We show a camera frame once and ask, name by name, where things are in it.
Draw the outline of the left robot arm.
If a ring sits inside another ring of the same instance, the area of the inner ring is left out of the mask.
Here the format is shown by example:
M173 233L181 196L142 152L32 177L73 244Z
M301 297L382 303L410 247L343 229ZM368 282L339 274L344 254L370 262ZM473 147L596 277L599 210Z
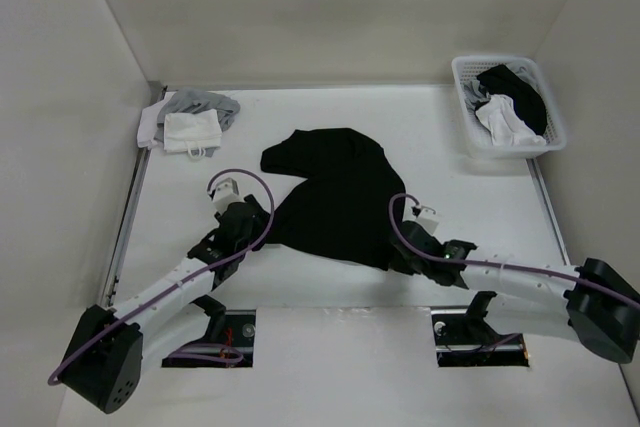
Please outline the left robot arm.
M146 368L185 357L185 344L223 337L225 308L210 294L260 248L270 215L252 195L215 206L217 227L168 274L124 302L81 315L54 377L102 413L129 400Z

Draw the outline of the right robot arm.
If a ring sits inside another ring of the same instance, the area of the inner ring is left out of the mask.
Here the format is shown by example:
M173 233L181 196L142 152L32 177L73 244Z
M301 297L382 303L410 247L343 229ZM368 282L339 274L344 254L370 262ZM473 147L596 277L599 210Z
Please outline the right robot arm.
M601 260L562 267L482 260L476 244L440 242L415 221L394 225L390 242L393 269L472 292L467 307L433 322L436 345L455 361L472 365L523 334L576 342L616 364L634 358L639 294Z

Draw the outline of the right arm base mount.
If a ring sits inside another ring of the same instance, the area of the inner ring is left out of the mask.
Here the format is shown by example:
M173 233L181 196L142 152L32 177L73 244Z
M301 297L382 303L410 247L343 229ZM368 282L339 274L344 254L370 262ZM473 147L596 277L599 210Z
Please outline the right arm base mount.
M523 335L498 334L485 321L490 301L496 296L494 292L479 292L466 307L431 311L439 367L529 367Z

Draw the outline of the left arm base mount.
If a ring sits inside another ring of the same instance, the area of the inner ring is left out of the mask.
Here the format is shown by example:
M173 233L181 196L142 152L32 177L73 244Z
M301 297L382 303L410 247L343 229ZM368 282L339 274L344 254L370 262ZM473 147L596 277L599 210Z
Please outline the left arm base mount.
M177 357L162 360L163 368L251 368L254 360L257 313L228 310L203 297L193 304L208 318L204 334L188 342Z

